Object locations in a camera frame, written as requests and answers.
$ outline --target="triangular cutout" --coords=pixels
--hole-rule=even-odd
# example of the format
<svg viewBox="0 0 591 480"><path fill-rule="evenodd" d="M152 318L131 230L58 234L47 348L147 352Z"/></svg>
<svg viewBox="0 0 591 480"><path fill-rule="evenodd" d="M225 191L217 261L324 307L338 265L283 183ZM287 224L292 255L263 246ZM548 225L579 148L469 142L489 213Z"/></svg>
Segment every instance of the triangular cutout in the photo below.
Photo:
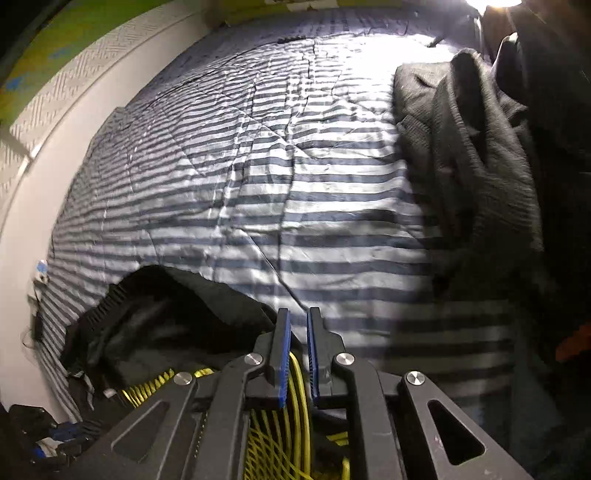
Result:
<svg viewBox="0 0 591 480"><path fill-rule="evenodd" d="M452 465L460 465L484 453L484 445L439 401L431 400L427 406Z"/></svg>

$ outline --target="dark fabric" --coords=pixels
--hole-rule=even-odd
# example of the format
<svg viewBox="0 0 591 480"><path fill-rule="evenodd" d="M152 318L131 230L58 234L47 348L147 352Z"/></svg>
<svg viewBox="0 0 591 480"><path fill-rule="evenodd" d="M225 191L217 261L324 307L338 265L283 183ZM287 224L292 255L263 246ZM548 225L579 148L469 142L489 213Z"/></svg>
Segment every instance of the dark fabric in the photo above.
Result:
<svg viewBox="0 0 591 480"><path fill-rule="evenodd" d="M460 255L439 272L452 300L506 294L543 250L540 210L520 136L525 107L471 50L450 63L408 64L394 78L402 148L430 188Z"/></svg>
<svg viewBox="0 0 591 480"><path fill-rule="evenodd" d="M507 75L504 88L523 89L529 109L544 260L558 296L540 316L556 347L591 317L591 55L527 8L515 8L511 20L522 74Z"/></svg>
<svg viewBox="0 0 591 480"><path fill-rule="evenodd" d="M269 307L226 284L150 265L111 285L68 327L60 360L72 377L83 371L95 392L119 390L169 368L221 369L274 322Z"/></svg>

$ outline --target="green surface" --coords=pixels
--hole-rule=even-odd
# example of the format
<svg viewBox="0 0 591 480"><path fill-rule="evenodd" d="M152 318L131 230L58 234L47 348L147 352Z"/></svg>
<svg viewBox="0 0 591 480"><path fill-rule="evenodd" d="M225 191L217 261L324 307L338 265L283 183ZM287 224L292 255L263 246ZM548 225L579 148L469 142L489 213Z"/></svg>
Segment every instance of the green surface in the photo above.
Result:
<svg viewBox="0 0 591 480"><path fill-rule="evenodd" d="M0 89L0 121L8 125L37 92L88 45L165 0L72 0L41 30Z"/></svg>

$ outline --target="wrinkled fabric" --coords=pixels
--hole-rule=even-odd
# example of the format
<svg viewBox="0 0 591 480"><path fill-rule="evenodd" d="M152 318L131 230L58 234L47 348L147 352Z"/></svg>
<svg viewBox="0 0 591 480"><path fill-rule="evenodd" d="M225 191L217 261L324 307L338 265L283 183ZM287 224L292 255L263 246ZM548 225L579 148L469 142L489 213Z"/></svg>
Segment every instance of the wrinkled fabric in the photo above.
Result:
<svg viewBox="0 0 591 480"><path fill-rule="evenodd" d="M543 250L540 209L519 140L525 108L492 81L474 51L409 64L394 78L397 128L425 178L447 240L461 248L440 273L446 298L506 294Z"/></svg>
<svg viewBox="0 0 591 480"><path fill-rule="evenodd" d="M434 25L331 9L221 29L113 113L56 222L41 301L41 363L72 415L57 360L66 326L109 284L160 264L289 308L301 340L320 307L353 354L422 370L502 436L513 311L497 297L436 300L434 265L456 253L392 115L400 64L460 49L427 48ZM475 42L468 27L454 32L460 45Z"/></svg>

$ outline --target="light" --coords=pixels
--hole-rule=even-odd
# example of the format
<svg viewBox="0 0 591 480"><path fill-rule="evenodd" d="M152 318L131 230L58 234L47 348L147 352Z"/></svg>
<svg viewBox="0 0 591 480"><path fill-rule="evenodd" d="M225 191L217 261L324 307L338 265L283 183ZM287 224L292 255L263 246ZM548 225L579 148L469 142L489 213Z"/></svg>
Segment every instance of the light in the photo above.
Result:
<svg viewBox="0 0 591 480"><path fill-rule="evenodd" d="M466 0L466 3L476 8L481 15L484 15L484 10L486 10L486 7L515 7L516 5L521 4L521 0Z"/></svg>

